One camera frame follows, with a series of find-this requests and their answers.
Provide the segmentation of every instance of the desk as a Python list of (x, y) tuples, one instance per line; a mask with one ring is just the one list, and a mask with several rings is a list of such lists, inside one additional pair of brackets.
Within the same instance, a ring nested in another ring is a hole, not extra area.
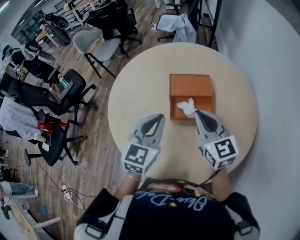
[(249, 152), (257, 129), (253, 91), (243, 74), (222, 54), (202, 45), (168, 43), (134, 57), (119, 73), (108, 101), (109, 127), (122, 151), (136, 122), (148, 115), (165, 115), (161, 154), (147, 172), (153, 178), (180, 178), (201, 183), (212, 169), (198, 149), (194, 121), (170, 121), (169, 74), (210, 75), (216, 114), (235, 135), (240, 155), (234, 169)]
[(95, 8), (95, 2), (94, 2), (94, 0), (83, 0), (83, 1), (81, 1), (80, 3), (78, 3), (78, 4), (75, 6), (75, 8), (72, 9), (72, 12), (73, 12), (74, 16), (76, 17), (76, 19), (78, 20), (78, 22), (79, 22), (80, 25), (82, 25), (82, 26), (83, 26), (84, 20), (80, 18), (80, 16), (78, 15), (78, 13), (77, 13), (76, 11), (79, 10), (79, 9), (81, 9), (81, 8), (83, 8), (83, 7), (85, 7), (85, 6), (87, 6), (87, 5), (90, 5), (91, 8), (92, 8), (93, 10), (96, 9), (96, 8)]
[(42, 30), (40, 32), (40, 34), (38, 34), (38, 36), (36, 37), (36, 42), (38, 42), (39, 40), (41, 40), (44, 37), (48, 37), (50, 39), (51, 42), (53, 42), (53, 44), (58, 48), (60, 47), (60, 45), (50, 36), (50, 34), (48, 33), (48, 31), (44, 31)]
[(61, 221), (61, 217), (57, 217), (57, 218), (54, 218), (47, 222), (38, 223), (38, 224), (33, 225), (26, 218), (25, 213), (19, 208), (19, 206), (16, 203), (14, 198), (15, 197), (12, 197), (12, 196), (10, 197), (12, 214), (29, 240), (40, 240), (41, 238), (39, 237), (39, 234), (38, 234), (39, 229)]

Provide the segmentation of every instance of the white chair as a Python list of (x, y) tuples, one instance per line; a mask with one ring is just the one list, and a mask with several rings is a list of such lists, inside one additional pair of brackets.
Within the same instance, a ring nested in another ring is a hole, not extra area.
[(121, 40), (119, 38), (113, 38), (106, 40), (105, 42), (101, 43), (100, 46), (95, 50), (94, 53), (86, 52), (87, 47), (93, 42), (95, 39), (101, 37), (103, 35), (101, 30), (96, 31), (80, 31), (75, 34), (73, 37), (73, 44), (77, 51), (80, 54), (83, 54), (85, 58), (89, 61), (90, 65), (94, 69), (94, 71), (97, 73), (99, 78), (102, 78), (100, 76), (100, 73), (97, 71), (97, 69), (94, 66), (94, 63), (90, 59), (90, 57), (96, 61), (101, 67), (103, 67), (111, 76), (116, 78), (114, 74), (110, 70), (108, 70), (104, 65), (103, 62), (108, 61), (112, 58), (113, 54), (116, 52), (118, 47), (120, 47), (121, 52), (124, 53), (127, 57), (127, 53), (123, 49), (121, 45)]

